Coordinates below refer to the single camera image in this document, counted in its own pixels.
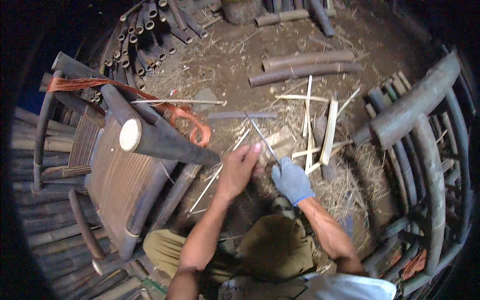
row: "pile of bamboo tubes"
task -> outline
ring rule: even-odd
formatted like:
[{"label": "pile of bamboo tubes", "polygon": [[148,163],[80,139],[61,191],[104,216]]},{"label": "pile of bamboo tubes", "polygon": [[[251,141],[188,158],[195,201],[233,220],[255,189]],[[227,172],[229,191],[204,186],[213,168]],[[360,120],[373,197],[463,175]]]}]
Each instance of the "pile of bamboo tubes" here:
[{"label": "pile of bamboo tubes", "polygon": [[100,72],[106,67],[110,79],[143,91],[142,79],[177,49],[171,36],[185,44],[208,32],[176,0],[143,0],[120,17],[101,57]]},{"label": "pile of bamboo tubes", "polygon": [[[21,108],[15,110],[12,139],[12,171],[15,210],[31,255],[60,299],[126,299],[142,290],[140,280],[153,272],[146,257],[131,268],[117,269],[102,276],[91,264],[89,251],[77,225],[68,199],[69,188],[83,189],[84,177],[43,181],[42,194],[34,190],[33,164],[35,132],[39,116]],[[42,166],[68,164],[75,128],[49,120]],[[110,253],[110,240],[101,226],[95,208],[86,195],[79,204],[103,251]]]}]

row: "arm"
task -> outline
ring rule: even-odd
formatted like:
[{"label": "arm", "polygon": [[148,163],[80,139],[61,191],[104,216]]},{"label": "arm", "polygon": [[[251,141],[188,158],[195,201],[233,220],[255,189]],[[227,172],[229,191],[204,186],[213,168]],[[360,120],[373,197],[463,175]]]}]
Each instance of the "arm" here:
[{"label": "arm", "polygon": [[364,270],[355,247],[342,227],[315,200],[305,171],[283,157],[281,166],[274,166],[272,179],[279,191],[293,206],[298,206],[313,227],[322,248],[337,264],[337,272],[363,275]]},{"label": "arm", "polygon": [[301,200],[298,207],[312,225],[322,248],[336,263],[336,271],[364,275],[365,271],[355,252],[350,238],[340,224],[315,200],[309,197]]},{"label": "arm", "polygon": [[203,271],[212,259],[228,206],[247,186],[261,149],[259,144],[244,145],[225,157],[215,196],[180,252],[167,299],[198,299],[196,273]]}]

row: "blue glove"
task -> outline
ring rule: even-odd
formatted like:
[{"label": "blue glove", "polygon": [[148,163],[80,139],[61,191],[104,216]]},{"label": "blue glove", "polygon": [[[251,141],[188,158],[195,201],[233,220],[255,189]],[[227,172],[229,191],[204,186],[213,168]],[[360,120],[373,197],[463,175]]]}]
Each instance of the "blue glove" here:
[{"label": "blue glove", "polygon": [[293,206],[297,206],[298,202],[305,198],[315,197],[305,170],[295,165],[287,156],[280,159],[280,164],[281,166],[273,166],[272,179],[276,188]]}]

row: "dark background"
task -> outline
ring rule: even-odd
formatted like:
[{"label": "dark background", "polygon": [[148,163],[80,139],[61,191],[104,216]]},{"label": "dark background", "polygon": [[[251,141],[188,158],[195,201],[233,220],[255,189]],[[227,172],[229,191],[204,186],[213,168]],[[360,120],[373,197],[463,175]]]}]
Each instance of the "dark background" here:
[{"label": "dark background", "polygon": [[[479,1],[407,1],[436,38],[456,45],[480,78]],[[13,212],[8,180],[9,124],[15,105],[38,114],[38,86],[56,55],[74,56],[91,31],[114,24],[134,1],[2,1],[1,3],[1,294],[2,299],[50,299],[47,283],[28,256]],[[478,189],[478,118],[469,120],[472,188]],[[439,288],[438,299],[474,299],[479,291],[478,205],[459,263]]]}]

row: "hand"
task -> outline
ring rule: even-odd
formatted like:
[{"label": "hand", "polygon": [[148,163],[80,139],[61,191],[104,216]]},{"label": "hand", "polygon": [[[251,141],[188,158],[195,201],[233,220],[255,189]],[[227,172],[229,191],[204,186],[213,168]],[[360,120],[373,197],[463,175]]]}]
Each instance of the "hand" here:
[{"label": "hand", "polygon": [[298,202],[305,198],[315,196],[305,171],[295,165],[290,157],[282,157],[280,164],[281,166],[273,166],[272,179],[276,188],[293,206],[297,206]]},{"label": "hand", "polygon": [[247,187],[261,151],[262,145],[257,143],[252,146],[243,145],[228,153],[220,172],[215,196],[228,202],[238,196]]}]

